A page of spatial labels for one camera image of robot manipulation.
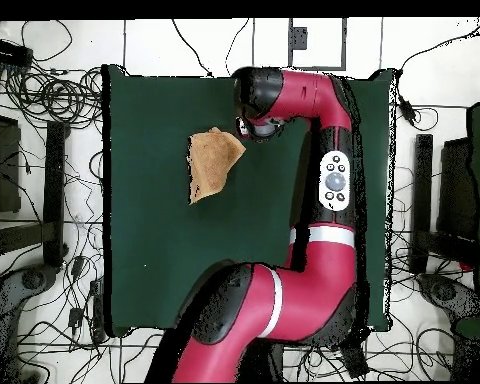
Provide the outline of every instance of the cable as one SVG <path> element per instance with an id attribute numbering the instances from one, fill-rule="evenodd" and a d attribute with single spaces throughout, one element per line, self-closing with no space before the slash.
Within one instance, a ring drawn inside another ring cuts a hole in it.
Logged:
<path id="1" fill-rule="evenodd" d="M 25 21 L 25 23 L 22 25 L 21 27 L 21 42 L 23 43 L 23 46 L 25 47 L 25 37 L 24 37 L 24 31 L 25 31 L 25 26 L 29 23 L 29 22 L 32 22 L 32 21 Z M 69 31 L 68 27 L 66 25 L 64 25 L 61 21 L 55 21 L 57 23 L 59 23 L 60 25 L 62 25 L 62 27 L 66 30 L 67 34 L 69 35 L 69 42 L 67 44 L 66 47 L 64 47 L 60 52 L 58 53 L 55 53 L 53 56 L 50 56 L 46 59 L 36 59 L 34 58 L 34 60 L 36 62 L 47 62 L 51 59 L 54 59 L 56 58 L 57 56 L 60 56 L 62 53 L 64 53 L 70 46 L 71 44 L 73 44 L 73 36 L 71 35 L 71 32 Z"/>
<path id="2" fill-rule="evenodd" d="M 429 49 L 419 51 L 418 53 L 415 53 L 415 54 L 413 54 L 412 56 L 409 56 L 409 57 L 404 61 L 404 63 L 402 64 L 402 66 L 400 67 L 400 70 L 403 72 L 404 66 L 407 64 L 407 62 L 409 62 L 411 59 L 415 58 L 416 56 L 419 56 L 420 54 L 428 53 L 428 52 L 430 52 L 430 51 L 432 51 L 432 50 L 437 49 L 438 47 L 446 46 L 446 45 L 451 44 L 451 43 L 453 43 L 454 41 L 457 41 L 457 40 L 468 39 L 468 38 L 473 38 L 473 37 L 478 37 L 478 36 L 480 36 L 480 25 L 478 25 L 473 31 L 471 31 L 471 32 L 468 33 L 468 34 L 459 35 L 459 36 L 457 36 L 457 37 L 450 38 L 450 39 L 448 39 L 448 40 L 446 40 L 446 41 L 440 42 L 439 44 L 435 45 L 434 47 L 430 47 Z"/>
<path id="3" fill-rule="evenodd" d="M 228 69 L 229 54 L 231 53 L 231 49 L 233 48 L 233 44 L 235 44 L 236 37 L 238 37 L 238 34 L 240 34 L 242 32 L 242 30 L 247 26 L 247 24 L 249 23 L 250 20 L 251 20 L 251 18 L 247 18 L 247 20 L 242 25 L 242 27 L 236 32 L 235 36 L 233 37 L 233 41 L 231 42 L 231 45 L 229 46 L 228 54 L 226 55 L 226 60 L 224 61 L 225 65 L 226 65 L 226 71 L 227 71 L 229 76 L 231 76 L 231 72 L 229 72 L 229 69 Z"/>
<path id="4" fill-rule="evenodd" d="M 44 365 L 34 364 L 32 362 L 25 361 L 19 355 L 18 355 L 17 358 L 21 363 L 23 363 L 23 365 L 30 365 L 30 366 L 33 366 L 33 367 L 36 367 L 36 368 L 41 368 L 41 369 L 45 370 L 48 375 L 46 376 L 46 380 L 44 381 L 43 384 L 48 384 L 48 381 L 50 380 L 51 373 L 50 373 L 50 370 L 47 367 L 45 367 Z"/>
<path id="5" fill-rule="evenodd" d="M 199 58 L 199 55 L 197 54 L 197 52 L 194 50 L 194 48 L 188 44 L 187 40 L 185 40 L 185 38 L 183 37 L 183 35 L 181 35 L 181 32 L 180 30 L 178 29 L 178 26 L 176 25 L 176 22 L 174 19 L 171 19 L 171 22 L 174 26 L 174 29 L 176 30 L 176 32 L 178 33 L 178 35 L 180 36 L 181 40 L 187 45 L 187 47 L 192 50 L 194 52 L 194 54 L 196 55 L 196 58 L 197 58 L 197 62 L 199 63 L 199 66 L 206 71 L 206 75 L 209 76 L 209 77 L 213 77 L 211 71 L 206 68 L 202 63 L 201 63 L 201 59 Z"/>
<path id="6" fill-rule="evenodd" d="M 122 378 L 122 380 L 119 380 L 121 383 L 124 383 L 125 380 L 126 380 L 126 366 L 127 366 L 129 363 L 135 361 L 135 359 L 137 359 L 137 358 L 142 354 L 142 352 L 144 352 L 144 350 L 146 349 L 146 346 L 148 345 L 149 341 L 150 341 L 153 337 L 162 337 L 162 335 L 161 335 L 161 334 L 152 334 L 151 336 L 149 336 L 149 337 L 146 339 L 146 341 L 144 342 L 144 345 L 142 346 L 142 348 L 141 348 L 141 350 L 139 351 L 139 353 L 137 353 L 133 358 L 128 359 L 128 361 L 126 361 L 126 362 L 124 363 L 124 365 L 123 365 L 123 378 Z M 112 375 L 112 380 L 114 380 L 114 377 L 113 377 L 113 374 L 112 374 L 112 365 L 111 365 L 111 369 L 110 369 L 110 374 Z"/>
<path id="7" fill-rule="evenodd" d="M 430 357 L 430 355 L 429 355 L 427 352 L 425 352 L 423 349 L 420 348 L 420 340 L 421 340 L 421 338 L 423 337 L 423 335 L 425 335 L 426 333 L 430 333 L 431 331 L 437 331 L 437 332 L 439 332 L 439 333 L 442 333 L 442 334 L 450 337 L 452 340 L 454 340 L 454 339 L 453 339 L 453 336 L 452 336 L 450 333 L 448 333 L 447 331 L 445 331 L 445 330 L 443 330 L 443 329 L 441 329 L 441 328 L 428 328 L 428 329 L 423 330 L 422 332 L 420 332 L 420 333 L 418 334 L 418 337 L 416 338 L 416 354 L 417 354 L 417 358 L 418 358 L 418 364 L 420 365 L 421 371 L 423 371 L 423 374 L 425 374 L 425 376 L 428 378 L 428 380 L 429 380 L 429 381 L 434 381 L 434 379 L 433 379 L 432 377 L 430 377 L 429 373 L 425 370 L 425 367 L 424 367 L 424 364 L 423 364 L 422 354 L 423 354 L 423 353 L 426 354 L 426 355 L 429 357 L 429 359 L 432 359 L 432 358 Z M 437 362 L 439 365 L 443 366 L 444 368 L 448 369 L 448 367 L 445 366 L 444 363 L 441 363 L 440 361 L 436 361 L 436 362 Z"/>

